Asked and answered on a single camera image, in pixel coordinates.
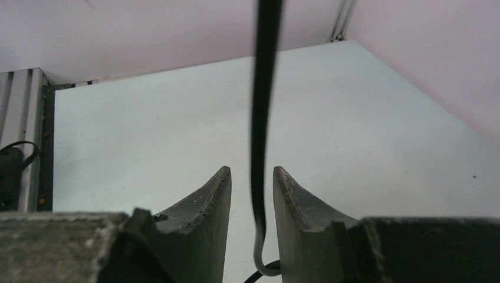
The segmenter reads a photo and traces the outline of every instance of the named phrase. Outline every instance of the metal frame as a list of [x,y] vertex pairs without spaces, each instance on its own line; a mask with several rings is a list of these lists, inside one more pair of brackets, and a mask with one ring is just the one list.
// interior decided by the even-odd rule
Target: metal frame
[[[42,86],[47,83],[39,68],[0,74],[0,148],[20,140],[40,147],[43,120]],[[24,156],[31,146],[19,146]],[[22,173],[18,210],[35,211],[37,205],[38,171],[36,159]]]
[[346,38],[347,27],[354,13],[358,0],[341,0],[335,15],[335,21],[330,34],[330,41],[342,41]]

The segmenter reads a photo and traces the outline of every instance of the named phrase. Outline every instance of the table surface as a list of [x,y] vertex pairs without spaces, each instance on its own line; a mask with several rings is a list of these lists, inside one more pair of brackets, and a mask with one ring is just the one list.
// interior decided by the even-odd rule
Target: table surface
[[[224,282],[242,282],[255,270],[251,72],[242,58],[57,91],[54,211],[156,213],[228,165]],[[279,55],[265,261],[278,258],[276,165],[355,218],[500,216],[500,150],[354,41]]]

